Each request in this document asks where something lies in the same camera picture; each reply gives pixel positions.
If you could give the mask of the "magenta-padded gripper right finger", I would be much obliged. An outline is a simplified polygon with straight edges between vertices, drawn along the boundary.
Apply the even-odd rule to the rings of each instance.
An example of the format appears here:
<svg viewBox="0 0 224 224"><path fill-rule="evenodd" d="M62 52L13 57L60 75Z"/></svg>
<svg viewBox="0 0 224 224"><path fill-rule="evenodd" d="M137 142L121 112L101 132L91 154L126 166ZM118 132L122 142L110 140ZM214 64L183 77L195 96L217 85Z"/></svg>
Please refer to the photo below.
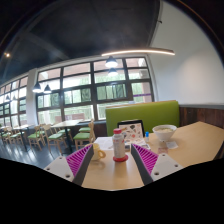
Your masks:
<svg viewBox="0 0 224 224"><path fill-rule="evenodd" d="M132 144L131 154L138 167L144 185L182 169L182 166L167 153L156 154L144 147Z"/></svg>

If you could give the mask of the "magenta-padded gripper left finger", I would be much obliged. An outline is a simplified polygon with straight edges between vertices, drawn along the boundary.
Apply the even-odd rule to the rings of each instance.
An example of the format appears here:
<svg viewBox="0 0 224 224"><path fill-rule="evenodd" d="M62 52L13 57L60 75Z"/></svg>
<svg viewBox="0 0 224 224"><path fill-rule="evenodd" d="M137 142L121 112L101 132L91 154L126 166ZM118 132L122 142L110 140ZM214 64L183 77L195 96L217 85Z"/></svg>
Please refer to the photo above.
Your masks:
<svg viewBox="0 0 224 224"><path fill-rule="evenodd" d="M93 145L90 144L67 157L57 157L44 170L81 186L93 155Z"/></svg>

